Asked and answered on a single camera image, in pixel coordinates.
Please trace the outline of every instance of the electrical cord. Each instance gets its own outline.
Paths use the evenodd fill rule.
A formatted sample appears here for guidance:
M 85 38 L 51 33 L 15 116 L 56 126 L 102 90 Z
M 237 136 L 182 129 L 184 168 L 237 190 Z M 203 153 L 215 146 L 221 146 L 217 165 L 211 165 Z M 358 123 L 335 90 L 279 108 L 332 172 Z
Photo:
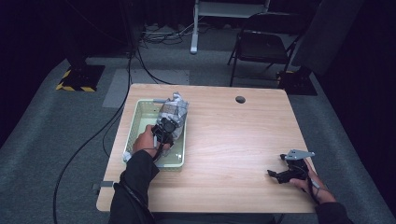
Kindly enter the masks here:
M 90 26 L 92 26 L 96 31 L 98 31 L 100 34 L 106 36 L 107 38 L 110 38 L 111 40 L 114 40 L 118 43 L 121 43 L 123 45 L 128 45 L 125 41 L 119 40 L 116 37 L 113 37 L 111 35 L 108 35 L 106 32 L 104 32 L 102 29 L 97 27 L 95 24 L 93 24 L 90 20 L 87 19 L 73 4 L 71 4 L 68 0 L 64 0 L 67 5 L 69 5 L 85 22 L 87 22 Z
M 128 92 L 130 90 L 130 86 L 132 84 L 131 82 L 131 73 L 130 73 L 130 66 L 131 66 L 131 60 L 132 60 L 132 56 L 129 58 L 128 60 L 128 89 L 127 89 L 127 93 L 125 94 L 125 97 L 122 101 L 122 104 L 120 105 L 120 107 L 117 109 L 116 113 L 113 115 L 113 117 L 99 130 L 97 131 L 94 135 L 92 135 L 88 140 L 86 140 L 79 148 L 78 150 L 72 155 L 72 157 L 68 160 L 68 162 L 66 163 L 66 165 L 64 166 L 64 168 L 62 169 L 61 173 L 58 176 L 58 179 L 56 181 L 56 185 L 55 185 L 55 190 L 53 191 L 53 196 L 52 196 L 52 218 L 53 218 L 53 222 L 54 224 L 58 224 L 58 218 L 57 218 L 57 214 L 56 214 L 56 200 L 57 200 L 57 194 L 58 194 L 58 188 L 61 184 L 61 180 L 62 177 L 64 176 L 64 172 L 66 171 L 67 167 L 69 166 L 69 164 L 72 162 L 72 160 L 77 156 L 77 154 L 89 143 L 91 142 L 91 140 L 93 138 L 95 138 L 99 133 L 102 132 L 102 130 L 105 129 L 105 127 L 120 113 L 121 109 L 123 108 L 123 106 L 125 105 L 126 102 L 126 98 L 128 96 Z
M 128 59 L 128 65 L 127 65 L 127 67 L 126 67 L 126 71 L 127 71 L 127 73 L 128 73 L 128 80 L 129 80 L 129 82 L 128 82 L 128 87 L 131 86 L 132 83 L 133 83 L 132 80 L 131 80 L 131 60 L 132 60 L 133 57 L 134 57 L 134 56 L 129 57 L 129 59 Z M 106 147 L 105 147 L 105 138 L 106 138 L 108 132 L 110 131 L 110 129 L 111 129 L 111 128 L 113 127 L 113 125 L 116 123 L 116 121 L 117 121 L 118 119 L 120 119 L 121 114 L 122 114 L 122 113 L 119 113 L 119 114 L 117 115 L 117 118 L 114 119 L 114 121 L 111 123 L 110 127 L 108 127 L 106 133 L 104 134 L 104 136 L 103 136 L 103 138 L 102 138 L 102 149 L 103 149 L 103 151 L 106 153 L 106 155 L 107 155 L 109 158 L 110 158 L 110 155 L 107 153 Z
M 161 80 L 161 79 L 155 77 L 154 75 L 152 75 L 152 74 L 150 73 L 150 71 L 147 69 L 147 67 L 145 66 L 144 62 L 143 62 L 142 55 L 140 54 L 139 48 L 137 48 L 137 53 L 138 53 L 139 58 L 140 58 L 140 60 L 139 60 L 140 65 L 142 65 L 143 69 L 147 72 L 147 74 L 148 74 L 157 84 L 158 84 L 157 81 L 160 81 L 160 82 L 165 83 L 165 84 L 168 84 L 168 85 L 175 85 L 175 84 L 173 84 L 173 83 L 170 83 L 170 82 Z

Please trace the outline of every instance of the black sleeve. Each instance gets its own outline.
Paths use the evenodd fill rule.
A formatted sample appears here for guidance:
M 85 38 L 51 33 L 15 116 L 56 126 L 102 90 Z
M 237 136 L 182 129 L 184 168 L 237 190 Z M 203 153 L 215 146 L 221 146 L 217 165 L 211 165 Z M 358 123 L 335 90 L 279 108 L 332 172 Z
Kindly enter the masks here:
M 347 210 L 340 203 L 323 203 L 316 207 L 319 224 L 350 224 Z
M 150 223 L 152 216 L 148 210 L 149 183 L 158 173 L 151 156 L 145 150 L 137 151 L 128 160 L 120 183 L 114 184 L 115 192 L 108 223 Z

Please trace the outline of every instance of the person's right hand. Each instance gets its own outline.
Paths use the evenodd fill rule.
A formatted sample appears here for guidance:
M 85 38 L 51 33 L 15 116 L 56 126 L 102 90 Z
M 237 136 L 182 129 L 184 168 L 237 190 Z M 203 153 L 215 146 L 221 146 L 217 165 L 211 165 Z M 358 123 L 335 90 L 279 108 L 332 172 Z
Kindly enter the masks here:
M 335 203 L 336 200 L 334 196 L 329 192 L 329 190 L 326 188 L 326 186 L 323 184 L 323 182 L 319 179 L 317 173 L 312 170 L 311 165 L 309 162 L 304 159 L 306 166 L 308 167 L 308 176 L 315 182 L 318 183 L 319 189 L 317 189 L 315 186 L 312 186 L 312 190 L 314 195 L 316 195 L 317 200 L 319 203 Z M 309 187 L 308 187 L 308 180 L 301 180 L 301 179 L 296 179 L 293 178 L 290 180 L 290 183 L 294 185 L 297 189 L 303 189 L 305 192 L 309 192 Z
M 146 130 L 143 133 L 139 134 L 137 139 L 134 141 L 133 153 L 136 153 L 139 150 L 145 150 L 151 157 L 154 157 L 156 155 L 158 147 L 154 147 L 154 137 L 151 132 L 152 127 L 153 125 L 147 125 Z M 169 144 L 165 144 L 163 146 L 163 150 L 169 148 Z

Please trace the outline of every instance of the wire on floor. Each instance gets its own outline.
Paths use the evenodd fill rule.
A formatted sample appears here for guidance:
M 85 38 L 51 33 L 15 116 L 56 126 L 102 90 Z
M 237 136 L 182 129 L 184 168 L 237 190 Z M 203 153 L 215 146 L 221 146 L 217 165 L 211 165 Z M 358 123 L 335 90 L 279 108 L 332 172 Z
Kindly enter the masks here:
M 88 143 L 90 143 L 91 142 L 91 140 L 93 139 L 93 138 L 95 138 L 97 135 L 99 135 L 99 133 L 101 133 L 106 127 L 107 127 L 107 125 L 108 124 L 110 124 L 113 120 L 113 124 L 114 124 L 114 122 L 115 122 L 115 120 L 116 119 L 114 119 L 115 117 L 117 117 L 117 116 L 119 116 L 120 115 L 120 111 L 121 111 L 121 109 L 124 107 L 124 105 L 125 105 L 125 102 L 126 102 L 126 99 L 127 99 L 127 96 L 128 96 L 128 93 L 129 93 L 129 90 L 130 90 L 130 87 L 131 87 L 131 85 L 132 85 L 132 81 L 131 81 L 131 60 L 132 60 L 132 58 L 133 57 L 130 57 L 129 58 L 129 60 L 128 60 L 128 88 L 127 88 L 127 92 L 126 92 L 126 94 L 125 94 L 125 97 L 124 97 L 124 99 L 123 99 L 123 101 L 122 101 L 122 103 L 121 103 L 121 105 L 120 105 L 120 107 L 117 109 L 117 111 L 116 111 L 116 113 L 113 115 L 113 117 L 111 117 L 111 119 L 99 130 L 99 131 L 97 131 L 94 135 L 92 135 L 87 141 L 85 141 L 78 149 L 77 149 L 77 151 L 72 155 L 72 157 L 67 161 L 67 163 L 66 163 L 66 165 L 64 166 L 64 168 L 62 169 L 62 171 L 61 171 L 61 173 L 59 174 L 59 176 L 58 176 L 58 179 L 57 179 L 57 181 L 56 181 L 56 185 L 55 185 L 55 190 L 53 191 L 53 196 L 52 196 L 52 218 L 53 218 L 53 222 L 55 223 L 55 224 L 58 224 L 58 218 L 57 218 L 57 213 L 56 213 L 56 201 L 57 201 L 57 195 L 58 195 L 58 189 L 59 189 L 59 186 L 60 186 L 60 184 L 61 184 L 61 180 L 62 180 L 62 177 L 64 176 L 64 172 L 66 171 L 66 169 L 67 169 L 67 167 L 69 166 L 69 164 L 72 162 L 72 160 L 77 156 L 77 154 L 88 144 Z

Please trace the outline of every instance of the cable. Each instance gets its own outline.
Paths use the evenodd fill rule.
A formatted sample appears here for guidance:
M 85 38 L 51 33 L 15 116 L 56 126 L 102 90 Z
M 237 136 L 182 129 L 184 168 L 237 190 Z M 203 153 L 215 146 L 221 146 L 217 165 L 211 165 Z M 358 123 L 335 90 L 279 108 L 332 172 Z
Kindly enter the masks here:
M 145 69 L 145 71 L 147 72 L 147 74 L 148 74 L 153 80 L 155 79 L 154 81 L 155 81 L 157 84 L 158 84 L 158 82 L 157 82 L 156 80 L 158 80 L 158 81 L 160 81 L 160 82 L 162 82 L 162 83 L 168 84 L 168 85 L 175 85 L 175 84 L 173 84 L 173 83 L 170 83 L 170 82 L 167 82 L 167 81 L 163 81 L 163 80 L 161 80 L 161 79 L 155 77 L 154 75 L 152 75 L 152 74 L 150 73 L 150 71 L 146 68 L 145 64 L 143 63 L 142 55 L 140 54 L 139 48 L 137 48 L 137 53 L 139 54 L 139 58 L 140 58 L 139 62 L 140 62 L 140 64 L 142 65 L 143 69 Z
M 132 83 L 133 83 L 132 80 L 131 80 L 131 60 L 132 60 L 133 57 L 134 57 L 134 55 L 132 55 L 131 57 L 129 57 L 129 59 L 128 59 L 128 65 L 127 65 L 127 67 L 126 67 L 126 71 L 127 71 L 127 73 L 128 73 L 128 87 L 131 86 Z M 119 113 L 119 114 L 117 115 L 117 118 L 114 119 L 114 121 L 111 123 L 110 127 L 108 127 L 106 133 L 103 135 L 103 138 L 102 138 L 102 149 L 103 149 L 103 151 L 106 153 L 106 155 L 107 155 L 108 157 L 110 157 L 110 155 L 109 155 L 109 154 L 107 153 L 107 151 L 106 151 L 106 147 L 105 147 L 105 138 L 106 138 L 106 135 L 108 134 L 108 132 L 110 131 L 110 129 L 113 127 L 113 125 L 116 123 L 116 121 L 120 118 L 120 116 L 121 116 L 121 113 Z
M 102 35 L 106 36 L 107 38 L 110 38 L 118 43 L 121 43 L 123 45 L 128 45 L 125 41 L 119 40 L 116 37 L 113 37 L 111 35 L 108 35 L 107 33 L 105 33 L 103 30 L 99 29 L 95 24 L 93 24 L 91 21 L 89 21 L 84 15 L 82 15 L 82 13 L 73 6 L 73 4 L 71 4 L 68 0 L 64 0 L 66 2 L 67 5 L 69 5 L 84 21 L 86 21 L 90 26 L 92 26 L 96 31 L 98 31 L 99 33 L 101 33 Z
M 169 32 L 169 33 L 155 32 L 155 31 L 160 30 L 160 28 L 154 30 L 153 32 L 144 32 L 145 34 L 148 34 L 148 36 L 145 36 L 142 40 L 144 42 L 148 42 L 150 44 L 165 44 L 165 45 L 180 44 L 183 42 L 182 37 L 184 35 L 192 34 L 191 28 L 193 28 L 192 27 L 193 25 L 194 25 L 194 23 L 188 25 L 186 28 L 184 28 L 182 31 L 179 31 L 179 32 Z M 175 43 L 166 43 L 165 42 L 165 41 L 169 41 L 169 40 L 178 40 L 178 41 Z
M 57 218 L 57 214 L 56 214 L 56 197 L 58 194 L 58 188 L 59 185 L 61 184 L 61 180 L 62 177 L 64 176 L 64 172 L 66 171 L 67 167 L 69 166 L 69 164 L 72 162 L 72 160 L 77 156 L 77 154 L 89 143 L 91 142 L 91 140 L 96 137 L 102 130 L 105 129 L 105 127 L 120 113 L 120 110 L 123 108 L 123 106 L 125 105 L 130 87 L 132 84 L 131 82 L 131 73 L 130 73 L 130 66 L 131 66 L 131 60 L 132 60 L 132 56 L 129 58 L 128 60 L 128 89 L 127 89 L 127 93 L 125 94 L 125 97 L 120 105 L 120 107 L 117 109 L 116 113 L 113 115 L 113 117 L 99 130 L 97 131 L 93 136 L 91 136 L 87 141 L 85 141 L 79 148 L 78 150 L 72 155 L 72 157 L 69 159 L 69 161 L 66 163 L 66 165 L 64 166 L 64 168 L 62 169 L 61 173 L 58 176 L 58 179 L 56 181 L 56 185 L 55 185 L 55 190 L 53 191 L 53 196 L 52 196 L 52 217 L 53 217 L 53 222 L 54 224 L 58 224 L 58 218 Z
M 281 214 L 280 218 L 277 220 L 276 224 L 282 223 L 284 217 L 285 217 L 285 214 Z

